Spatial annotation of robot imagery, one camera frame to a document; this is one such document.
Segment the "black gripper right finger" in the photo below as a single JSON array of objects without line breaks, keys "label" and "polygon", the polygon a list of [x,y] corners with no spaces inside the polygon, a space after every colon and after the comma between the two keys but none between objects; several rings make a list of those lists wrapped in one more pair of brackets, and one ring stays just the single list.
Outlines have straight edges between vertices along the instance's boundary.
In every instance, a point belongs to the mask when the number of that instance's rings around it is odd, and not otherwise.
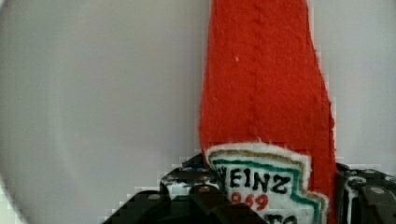
[{"label": "black gripper right finger", "polygon": [[396,224],[396,177],[338,163],[336,224]]}]

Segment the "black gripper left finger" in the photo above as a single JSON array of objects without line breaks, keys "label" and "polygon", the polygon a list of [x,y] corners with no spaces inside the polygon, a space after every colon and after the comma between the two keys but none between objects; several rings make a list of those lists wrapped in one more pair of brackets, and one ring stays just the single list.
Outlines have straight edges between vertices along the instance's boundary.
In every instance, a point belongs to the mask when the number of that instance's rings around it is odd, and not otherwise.
[{"label": "black gripper left finger", "polygon": [[103,224],[267,224],[244,203],[232,203],[198,154],[136,193]]}]

